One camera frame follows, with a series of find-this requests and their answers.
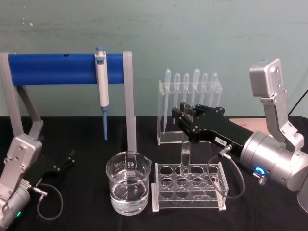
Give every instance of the blue horizontal bar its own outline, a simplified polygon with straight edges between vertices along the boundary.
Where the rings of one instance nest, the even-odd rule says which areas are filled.
[[[10,54],[15,86],[96,84],[94,54]],[[124,83],[123,55],[107,54],[108,83]]]

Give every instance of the teal wall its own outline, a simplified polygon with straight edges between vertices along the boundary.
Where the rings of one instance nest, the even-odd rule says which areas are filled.
[[[167,68],[218,72],[228,115],[263,115],[248,69],[276,57],[290,109],[308,88],[307,41],[304,0],[0,0],[0,51],[89,53],[97,45],[110,53],[132,51],[138,116],[156,115],[158,81]],[[110,116],[124,115],[123,90],[110,86]],[[96,86],[29,91],[43,116],[101,114]],[[306,103],[295,114],[308,116]],[[0,87],[0,116],[7,115]]]

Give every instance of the clear acrylic stand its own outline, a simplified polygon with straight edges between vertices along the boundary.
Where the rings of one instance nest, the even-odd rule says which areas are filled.
[[[228,184],[222,164],[212,164],[207,173],[206,164],[190,164],[189,174],[180,174],[180,165],[155,164],[155,183],[152,188],[152,211],[163,208],[218,208],[226,209],[226,198],[213,187],[209,178],[223,192],[228,193]]]
[[[179,108],[181,102],[201,104],[210,107],[218,107],[222,94],[222,86],[218,75],[213,73],[211,80],[207,81],[203,74],[200,82],[180,82],[171,81],[171,83],[158,83],[158,110],[157,110],[157,142],[162,143],[182,143],[182,131],[174,124],[172,118],[172,108]],[[167,101],[167,124],[164,131],[164,110],[165,97],[168,94]]]

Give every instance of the black table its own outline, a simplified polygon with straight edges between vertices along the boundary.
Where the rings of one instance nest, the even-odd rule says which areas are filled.
[[[122,151],[125,131],[124,119],[108,118],[108,142],[103,141],[102,119],[95,117],[47,117],[42,134],[45,136],[42,153],[61,161],[74,149],[75,165],[55,179],[46,179],[62,193],[64,209],[61,217],[53,222],[42,220],[36,212],[38,195],[31,194],[31,201],[9,228],[15,231],[70,231],[70,230],[211,230],[211,231],[304,231],[308,229],[308,214],[297,203],[297,193],[268,180],[266,186],[243,172],[246,193],[238,200],[227,200],[226,211],[218,209],[161,209],[152,213],[151,196],[146,209],[131,217],[116,213],[110,203],[108,178],[105,165],[108,159]],[[294,125],[308,137],[304,119],[293,118]],[[31,123],[23,119],[25,130]],[[0,118],[0,159],[6,152],[13,134],[8,118]],[[180,163],[180,145],[157,146],[156,118],[137,119],[138,151],[152,160],[150,182],[154,181],[154,163]],[[205,163],[219,149],[206,143],[193,145],[191,163]],[[229,192],[240,191],[236,173],[229,163],[223,163]],[[42,203],[46,216],[57,214],[59,200],[50,196]]]

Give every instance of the gray cable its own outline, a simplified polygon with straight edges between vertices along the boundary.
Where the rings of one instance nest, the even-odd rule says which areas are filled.
[[[54,187],[53,185],[50,185],[50,184],[39,184],[39,185],[42,185],[42,186],[46,186],[46,187],[50,187],[50,188],[52,188],[52,189],[55,189],[55,191],[59,194],[61,206],[60,206],[60,211],[59,211],[58,215],[56,215],[55,217],[47,218],[47,217],[43,216],[43,215],[40,213],[40,211],[39,211],[39,206],[40,206],[40,203],[41,203],[42,200],[39,200],[38,205],[37,205],[37,212],[38,212],[38,215],[39,215],[41,218],[43,218],[44,220],[56,220],[56,219],[62,214],[62,210],[63,210],[63,197],[62,197],[60,191],[59,191],[56,187]]]
[[[240,197],[244,194],[244,192],[245,192],[245,181],[244,181],[243,175],[242,175],[242,173],[241,173],[239,167],[236,165],[236,163],[235,163],[232,159],[229,159],[229,160],[231,161],[231,163],[235,166],[237,172],[238,172],[239,175],[240,175],[240,178],[241,178],[241,181],[242,181],[242,185],[243,185],[243,189],[242,189],[242,191],[240,192],[240,194],[238,194],[237,196],[227,196],[227,195],[225,195],[225,194],[214,184],[214,182],[213,182],[213,180],[212,180],[212,178],[211,178],[211,176],[210,176],[209,167],[210,167],[210,164],[211,164],[212,160],[214,160],[214,159],[216,159],[216,158],[218,158],[218,156],[213,156],[212,158],[210,158],[209,161],[208,161],[208,163],[207,163],[207,168],[206,168],[206,173],[208,174],[209,179],[210,179],[210,181],[211,181],[213,187],[214,187],[214,188],[216,189],[216,191],[217,191],[220,195],[222,195],[223,197],[226,197],[226,198],[228,198],[228,199],[238,199],[238,198],[240,198]]]

